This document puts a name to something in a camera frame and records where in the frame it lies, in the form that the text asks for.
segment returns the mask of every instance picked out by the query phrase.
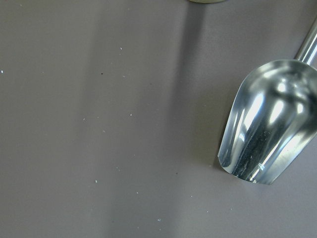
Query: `silver scoop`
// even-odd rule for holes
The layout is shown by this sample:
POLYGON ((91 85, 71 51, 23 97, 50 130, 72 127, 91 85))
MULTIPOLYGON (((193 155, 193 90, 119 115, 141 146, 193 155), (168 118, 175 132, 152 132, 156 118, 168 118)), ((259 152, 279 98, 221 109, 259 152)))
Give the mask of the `silver scoop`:
POLYGON ((295 59, 276 60, 242 82, 218 158, 234 176, 271 184, 317 133, 317 19, 295 59))

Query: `stainless steel scoop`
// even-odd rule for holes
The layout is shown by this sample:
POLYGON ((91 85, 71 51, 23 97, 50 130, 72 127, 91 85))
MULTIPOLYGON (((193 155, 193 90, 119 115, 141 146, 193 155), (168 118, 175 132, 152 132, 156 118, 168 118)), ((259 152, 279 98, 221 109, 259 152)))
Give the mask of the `stainless steel scoop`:
POLYGON ((234 176, 271 184, 317 133, 317 19, 295 59, 276 60, 242 82, 218 158, 234 176))

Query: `gray surface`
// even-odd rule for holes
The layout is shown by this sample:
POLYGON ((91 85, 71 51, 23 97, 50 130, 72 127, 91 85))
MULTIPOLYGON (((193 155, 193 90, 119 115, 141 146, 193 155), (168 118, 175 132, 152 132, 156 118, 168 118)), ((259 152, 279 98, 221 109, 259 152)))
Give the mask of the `gray surface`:
POLYGON ((243 78, 316 9, 1 0, 0 237, 315 237, 316 139, 270 186, 216 154, 243 78))

